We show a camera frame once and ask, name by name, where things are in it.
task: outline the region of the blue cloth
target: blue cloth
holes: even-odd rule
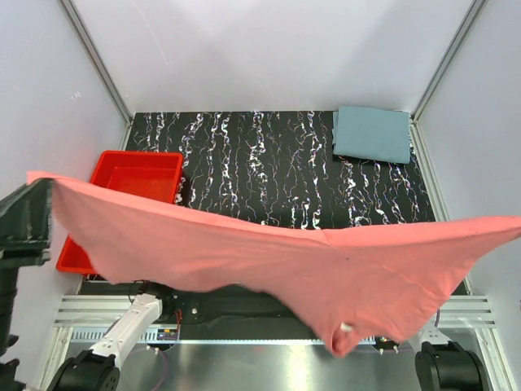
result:
[[[409,163],[409,113],[343,106],[333,122],[335,155]]]

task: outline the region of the pink cloth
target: pink cloth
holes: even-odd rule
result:
[[[55,216],[110,282],[268,292],[339,356],[367,336],[411,337],[478,258],[521,236],[521,217],[292,230],[29,173],[37,178],[56,179]]]

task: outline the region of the purple cable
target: purple cable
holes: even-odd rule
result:
[[[436,320],[434,321],[434,327],[438,327],[438,324],[440,324],[440,310],[436,311]]]
[[[129,357],[131,355],[133,355],[133,354],[138,353],[138,352],[142,352],[143,350],[148,350],[148,349],[147,348],[137,349],[137,350],[133,351],[131,354],[129,354]],[[167,363],[166,363],[166,354],[164,354],[163,350],[161,350],[161,349],[158,350],[158,354],[163,359],[163,373],[161,374],[161,378],[159,379],[157,384],[150,391],[157,391],[158,389],[160,389],[161,385],[163,385],[164,380],[166,379],[166,371],[168,370],[168,366],[167,366]]]

